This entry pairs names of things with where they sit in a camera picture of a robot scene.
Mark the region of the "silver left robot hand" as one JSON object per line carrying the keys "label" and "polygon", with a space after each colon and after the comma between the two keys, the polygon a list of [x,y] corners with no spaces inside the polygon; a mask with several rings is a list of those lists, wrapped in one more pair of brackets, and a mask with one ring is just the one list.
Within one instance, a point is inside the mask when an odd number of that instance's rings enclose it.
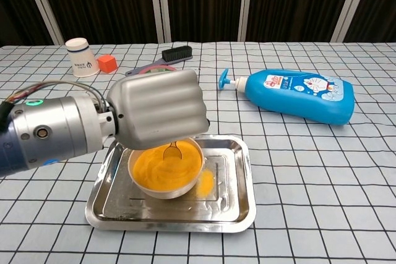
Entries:
{"label": "silver left robot hand", "polygon": [[194,70],[125,77],[110,88],[116,114],[115,139],[146,150],[208,131],[207,108]]}

